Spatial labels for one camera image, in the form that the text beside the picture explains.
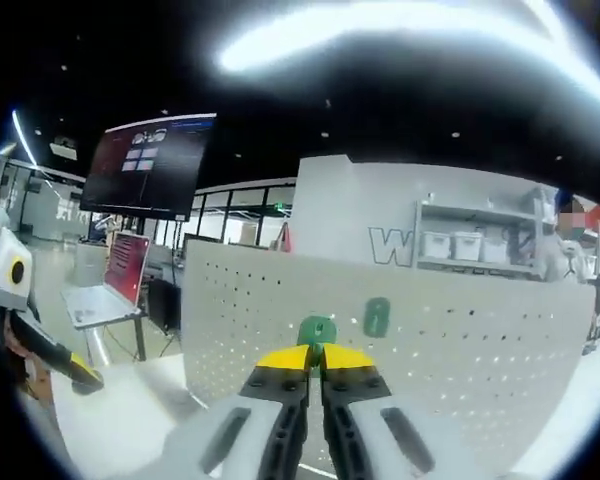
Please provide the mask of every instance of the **white robot part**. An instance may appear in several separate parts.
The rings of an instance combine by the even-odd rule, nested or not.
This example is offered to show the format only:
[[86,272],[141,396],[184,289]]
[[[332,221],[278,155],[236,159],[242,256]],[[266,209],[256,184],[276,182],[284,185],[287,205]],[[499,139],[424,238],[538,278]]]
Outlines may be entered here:
[[11,230],[0,232],[0,307],[27,311],[33,257]]

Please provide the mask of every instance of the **green object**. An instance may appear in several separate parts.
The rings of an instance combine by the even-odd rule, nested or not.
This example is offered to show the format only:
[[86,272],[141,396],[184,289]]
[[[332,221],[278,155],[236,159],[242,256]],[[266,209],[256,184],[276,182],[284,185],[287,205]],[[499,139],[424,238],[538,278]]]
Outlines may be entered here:
[[391,303],[384,297],[372,298],[364,311],[364,334],[372,338],[384,338],[389,330]]
[[311,372],[313,378],[320,376],[320,357],[323,343],[336,343],[338,327],[329,317],[311,316],[305,318],[298,330],[297,345],[309,345],[311,348]]

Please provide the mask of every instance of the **white pegboard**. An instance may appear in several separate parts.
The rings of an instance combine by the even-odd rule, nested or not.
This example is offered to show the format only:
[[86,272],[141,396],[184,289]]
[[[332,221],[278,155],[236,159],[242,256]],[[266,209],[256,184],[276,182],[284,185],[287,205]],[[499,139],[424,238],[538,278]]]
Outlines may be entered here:
[[[477,460],[508,472],[561,399],[591,319],[589,286],[375,267],[195,242],[185,268],[182,349],[203,402],[242,387],[309,315],[370,354],[394,394],[457,423]],[[363,332],[367,300],[391,303],[386,338]],[[302,462],[333,473],[314,380]]]

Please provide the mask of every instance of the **laptop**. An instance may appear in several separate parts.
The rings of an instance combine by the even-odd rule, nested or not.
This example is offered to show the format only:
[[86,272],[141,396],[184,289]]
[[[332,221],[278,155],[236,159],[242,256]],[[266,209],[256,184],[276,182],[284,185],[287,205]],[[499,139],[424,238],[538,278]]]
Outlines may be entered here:
[[113,238],[104,282],[62,292],[71,323],[77,329],[137,317],[140,285],[149,245],[148,237],[118,232]]

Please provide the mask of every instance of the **white storage box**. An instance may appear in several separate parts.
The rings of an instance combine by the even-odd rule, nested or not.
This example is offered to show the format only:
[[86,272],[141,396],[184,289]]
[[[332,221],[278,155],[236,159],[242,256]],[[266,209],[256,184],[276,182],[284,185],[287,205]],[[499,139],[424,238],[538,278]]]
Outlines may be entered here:
[[480,261],[488,263],[509,263],[507,241],[502,238],[483,238]]
[[585,275],[587,275],[587,278],[594,277],[594,272],[596,271],[596,257],[587,255],[584,257],[584,263],[586,267]]
[[480,259],[482,248],[482,233],[480,232],[454,232],[453,258],[454,260],[470,260],[477,262]]
[[422,232],[421,253],[425,257],[449,258],[451,236],[448,233]]

